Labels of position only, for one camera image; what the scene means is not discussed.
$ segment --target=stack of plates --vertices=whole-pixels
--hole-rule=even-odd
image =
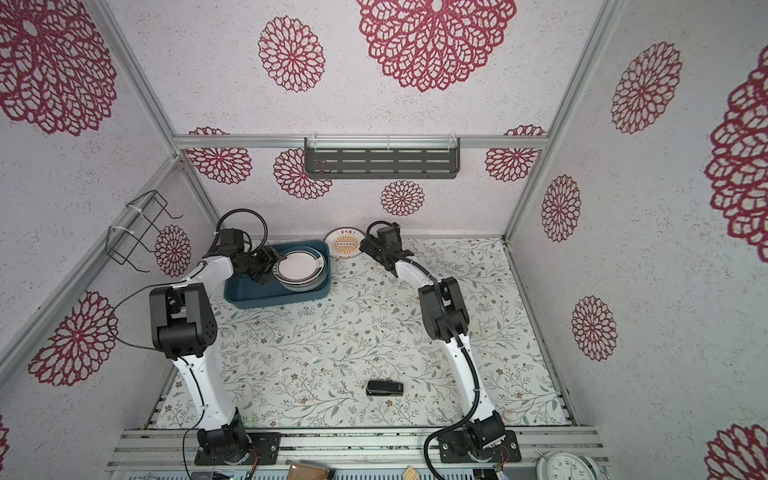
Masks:
[[[296,246],[281,252],[285,260],[275,263],[272,273],[292,292],[309,292],[328,277],[326,259],[311,247]]]

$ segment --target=black wire rack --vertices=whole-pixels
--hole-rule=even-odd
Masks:
[[[157,204],[160,209],[157,211],[157,213],[154,215],[154,217],[149,218],[147,215],[144,214],[144,211],[153,205],[153,202]],[[132,266],[136,271],[142,272],[142,273],[149,273],[150,270],[142,270],[141,268],[134,265],[133,262],[131,262],[130,257],[131,254],[136,250],[136,247],[141,245],[147,252],[154,253],[155,250],[152,250],[150,247],[148,247],[144,243],[144,237],[147,235],[147,232],[151,229],[155,229],[157,233],[160,233],[160,229],[157,228],[157,225],[155,225],[155,222],[157,219],[165,213],[169,216],[172,220],[176,220],[179,218],[182,218],[184,215],[179,215],[178,217],[174,217],[170,214],[168,209],[166,208],[168,206],[168,200],[165,200],[165,197],[158,192],[157,190],[149,190],[147,193],[140,195],[139,197],[134,198],[132,201],[125,204],[126,208],[132,208],[136,210],[140,217],[143,217],[148,225],[147,228],[144,229],[143,232],[141,232],[141,235],[138,237],[136,236],[136,233],[131,230],[131,226],[128,227],[121,227],[119,225],[112,225],[109,227],[109,230],[107,230],[107,239],[104,242],[104,252],[114,261],[118,262],[120,265],[125,265],[126,263],[130,266]],[[126,255],[123,255],[122,253],[118,252],[117,248],[121,245],[122,237],[125,235],[130,235],[136,240],[136,243],[133,245],[130,251]]]

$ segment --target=wall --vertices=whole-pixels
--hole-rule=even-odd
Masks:
[[[629,2],[512,244],[614,480],[768,475],[766,24]]]
[[[38,3],[0,4],[0,348],[168,156],[81,5]],[[109,330],[147,345],[146,297],[108,314],[139,286],[169,280],[161,267],[178,276],[169,255],[195,259],[210,242],[179,175],[161,191],[174,216],[184,215],[162,217],[161,229],[173,223],[186,235],[161,235],[159,260],[131,256],[150,273],[108,263],[4,388],[0,478],[95,478],[119,433],[146,421],[167,361],[116,344]],[[157,232],[147,240],[154,248]]]
[[[180,133],[544,134],[601,0],[110,3]],[[456,180],[384,194],[391,181],[309,180],[297,155],[191,157],[219,210],[255,208],[275,234],[394,218],[407,234],[488,236],[535,156],[463,151]]]

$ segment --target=small yellow wood piece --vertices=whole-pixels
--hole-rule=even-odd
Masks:
[[[419,473],[413,467],[408,467],[406,473],[402,474],[402,480],[419,480]]]

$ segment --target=red floral pattern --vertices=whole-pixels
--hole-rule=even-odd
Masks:
[[[405,217],[415,213],[424,204],[424,190],[407,180],[398,180],[384,187],[382,207],[391,215]]]
[[[718,430],[707,443],[709,480],[765,480],[768,478],[768,432],[760,425],[731,425]]]
[[[682,68],[680,51],[665,41],[639,54],[616,85],[611,109],[616,128],[633,134],[653,124],[672,101]]]
[[[573,178],[561,175],[555,178],[541,202],[541,224],[553,242],[570,237],[581,214],[581,193]]]
[[[0,103],[11,120],[79,135],[111,116],[117,72],[77,0],[0,2]]]
[[[187,233],[176,225],[167,225],[154,241],[154,259],[166,275],[176,277],[187,271],[192,246]]]
[[[514,0],[357,0],[368,55],[403,87],[445,90],[488,63]]]
[[[8,448],[8,429],[2,424],[2,415],[0,415],[0,472],[2,472],[2,463]]]
[[[326,70],[323,47],[310,27],[295,18],[274,18],[261,31],[259,57],[267,74],[290,91],[307,91]]]
[[[599,298],[586,296],[574,308],[571,329],[576,343],[589,358],[606,360],[616,348],[616,322],[608,305]]]
[[[728,219],[728,235],[756,246],[768,263],[768,46],[747,81],[730,92],[710,140],[710,205]]]
[[[192,130],[190,135],[228,135],[211,127]],[[190,148],[190,162],[200,173],[220,184],[238,184],[250,175],[250,156],[245,148]]]
[[[520,125],[504,135],[546,135],[544,128]],[[492,148],[485,154],[485,169],[497,180],[505,182],[528,176],[538,151],[534,148]]]
[[[117,331],[118,318],[109,300],[99,292],[87,291],[27,370],[40,383],[73,386],[97,372],[109,359]]]
[[[275,159],[273,168],[280,188],[296,198],[309,200],[322,197],[333,185],[332,180],[314,180],[307,177],[304,169],[304,150],[300,148],[281,152]]]

